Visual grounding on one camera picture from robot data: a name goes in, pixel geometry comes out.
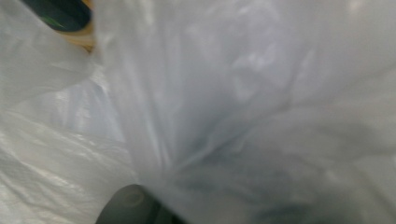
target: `translucent plastic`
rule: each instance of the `translucent plastic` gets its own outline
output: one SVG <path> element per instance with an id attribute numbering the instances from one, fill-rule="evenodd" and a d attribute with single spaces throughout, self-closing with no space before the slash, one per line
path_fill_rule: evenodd
<path id="1" fill-rule="evenodd" d="M 18 1 L 0 1 L 1 224 L 94 223 L 134 183 L 93 60 Z"/>
<path id="2" fill-rule="evenodd" d="M 0 1 L 0 223 L 131 183 L 191 224 L 396 222 L 396 2 L 94 6 L 89 57 Z"/>
<path id="3" fill-rule="evenodd" d="M 133 167 L 191 223 L 395 223 L 396 3 L 96 1 Z"/>

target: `white plastic bag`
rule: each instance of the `white plastic bag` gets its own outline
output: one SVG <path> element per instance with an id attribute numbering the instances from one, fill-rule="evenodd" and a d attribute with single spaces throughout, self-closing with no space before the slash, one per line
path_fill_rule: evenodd
<path id="1" fill-rule="evenodd" d="M 134 170 L 190 223 L 395 223 L 394 1 L 95 6 Z"/>
<path id="2" fill-rule="evenodd" d="M 101 60 L 0 2 L 0 223 L 395 223 L 396 3 L 94 5 Z"/>
<path id="3" fill-rule="evenodd" d="M 134 182 L 92 60 L 18 1 L 0 1 L 1 224 L 94 223 Z"/>

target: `plastic bag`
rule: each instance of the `plastic bag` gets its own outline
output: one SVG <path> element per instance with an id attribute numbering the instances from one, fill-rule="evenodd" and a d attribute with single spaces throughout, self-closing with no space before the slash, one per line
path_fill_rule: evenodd
<path id="1" fill-rule="evenodd" d="M 0 223 L 94 223 L 134 181 L 92 61 L 18 1 L 0 1 Z"/>
<path id="2" fill-rule="evenodd" d="M 0 223 L 132 182 L 192 224 L 396 221 L 396 3 L 94 5 L 88 58 L 0 2 Z"/>
<path id="3" fill-rule="evenodd" d="M 140 180 L 190 223 L 394 223 L 393 1 L 96 1 Z"/>

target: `dark object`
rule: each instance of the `dark object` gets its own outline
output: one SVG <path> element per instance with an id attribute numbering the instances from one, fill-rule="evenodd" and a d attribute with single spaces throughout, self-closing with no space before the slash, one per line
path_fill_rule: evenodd
<path id="1" fill-rule="evenodd" d="M 22 2 L 56 31 L 79 31 L 91 20 L 91 11 L 81 0 L 22 0 Z"/>
<path id="2" fill-rule="evenodd" d="M 142 187 L 120 189 L 105 206 L 96 224 L 186 224 L 160 205 Z"/>

